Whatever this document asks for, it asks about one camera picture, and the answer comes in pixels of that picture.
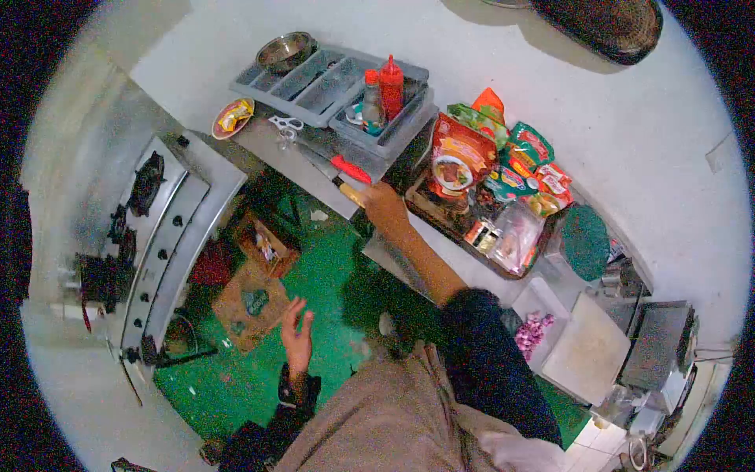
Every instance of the shallot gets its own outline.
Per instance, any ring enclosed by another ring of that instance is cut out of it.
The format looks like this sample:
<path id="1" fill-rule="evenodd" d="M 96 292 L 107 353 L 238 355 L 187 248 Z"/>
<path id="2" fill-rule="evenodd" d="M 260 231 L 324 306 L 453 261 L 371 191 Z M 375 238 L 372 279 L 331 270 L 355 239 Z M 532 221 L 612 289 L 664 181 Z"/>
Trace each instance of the shallot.
<path id="1" fill-rule="evenodd" d="M 522 351 L 526 361 L 532 359 L 532 353 L 543 341 L 545 336 L 545 328 L 553 324 L 553 315 L 547 314 L 544 318 L 540 318 L 540 312 L 535 311 L 527 314 L 527 321 L 522 324 L 519 329 L 516 330 L 514 335 L 514 342 L 516 346 Z"/>

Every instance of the red snack bag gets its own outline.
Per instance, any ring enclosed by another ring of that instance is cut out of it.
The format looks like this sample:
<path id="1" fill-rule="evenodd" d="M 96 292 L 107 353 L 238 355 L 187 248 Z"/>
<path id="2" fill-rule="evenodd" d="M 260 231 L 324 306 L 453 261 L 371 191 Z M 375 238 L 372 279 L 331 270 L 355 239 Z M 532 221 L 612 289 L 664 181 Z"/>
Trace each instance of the red snack bag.
<path id="1" fill-rule="evenodd" d="M 543 218 L 555 214 L 570 203 L 574 197 L 569 191 L 572 179 L 564 174 L 557 165 L 545 164 L 535 170 L 535 177 L 540 181 L 540 193 L 523 197 L 530 210 Z"/>

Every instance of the black basket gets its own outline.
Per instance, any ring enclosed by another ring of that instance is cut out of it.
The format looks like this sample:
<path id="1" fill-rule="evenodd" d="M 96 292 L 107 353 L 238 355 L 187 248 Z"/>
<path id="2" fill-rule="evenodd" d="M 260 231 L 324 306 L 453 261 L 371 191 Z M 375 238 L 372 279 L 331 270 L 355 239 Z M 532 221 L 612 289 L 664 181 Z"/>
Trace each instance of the black basket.
<path id="1" fill-rule="evenodd" d="M 550 24 L 606 59 L 633 66 L 655 49 L 663 16 L 655 0 L 530 0 Z"/>

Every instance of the utensil organizer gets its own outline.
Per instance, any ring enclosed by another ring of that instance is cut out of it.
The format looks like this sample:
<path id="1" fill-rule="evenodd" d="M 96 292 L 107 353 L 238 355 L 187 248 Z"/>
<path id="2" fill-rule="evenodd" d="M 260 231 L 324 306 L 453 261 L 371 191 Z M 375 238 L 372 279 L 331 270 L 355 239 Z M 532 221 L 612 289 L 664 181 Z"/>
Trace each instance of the utensil organizer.
<path id="1" fill-rule="evenodd" d="M 371 136 L 346 120 L 346 108 L 359 103 L 365 71 L 380 69 L 387 59 L 347 48 L 320 45 L 288 74 L 272 74 L 252 64 L 230 89 L 254 98 L 314 128 L 332 128 L 342 138 L 381 157 L 396 158 L 433 116 L 433 89 L 427 69 L 396 61 L 404 73 L 404 107 L 379 136 Z"/>

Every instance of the green floor mat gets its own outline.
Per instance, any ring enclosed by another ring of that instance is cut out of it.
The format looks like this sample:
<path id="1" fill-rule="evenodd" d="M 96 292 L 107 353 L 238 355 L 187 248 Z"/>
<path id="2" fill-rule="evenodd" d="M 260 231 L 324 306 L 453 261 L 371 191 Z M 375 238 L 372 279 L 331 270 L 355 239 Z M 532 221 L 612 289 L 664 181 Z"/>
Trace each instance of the green floor mat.
<path id="1" fill-rule="evenodd" d="M 535 380 L 556 417 L 561 430 L 562 446 L 567 450 L 590 421 L 590 411 L 585 406 L 575 403 L 569 395 L 549 381 L 537 376 Z"/>
<path id="2" fill-rule="evenodd" d="M 271 187 L 280 190 L 282 186 Z M 307 309 L 315 313 L 310 374 L 322 377 L 320 406 L 359 368 L 366 355 L 365 336 L 377 335 L 382 313 L 394 317 L 407 340 L 445 342 L 434 305 L 362 255 L 364 241 L 347 221 L 292 184 L 284 191 L 294 199 L 283 199 L 278 192 L 260 200 L 277 202 L 276 213 L 282 215 L 279 223 L 301 243 L 301 258 L 282 281 L 290 298 L 306 298 Z M 311 221 L 310 212 L 315 210 L 328 214 L 328 220 Z M 244 256 L 238 251 L 233 259 L 238 267 Z M 154 382 L 179 415 L 205 439 L 227 438 L 250 420 L 267 424 L 278 404 L 278 378 L 285 361 L 280 328 L 246 356 L 235 349 L 211 309 L 219 292 L 220 288 L 193 286 L 185 305 L 198 349 L 216 347 L 219 354 L 159 369 L 154 375 Z M 411 342 L 402 347 L 410 349 Z M 193 351 L 190 341 L 187 353 Z M 566 447 L 589 414 L 552 385 L 540 379 L 538 383 Z"/>

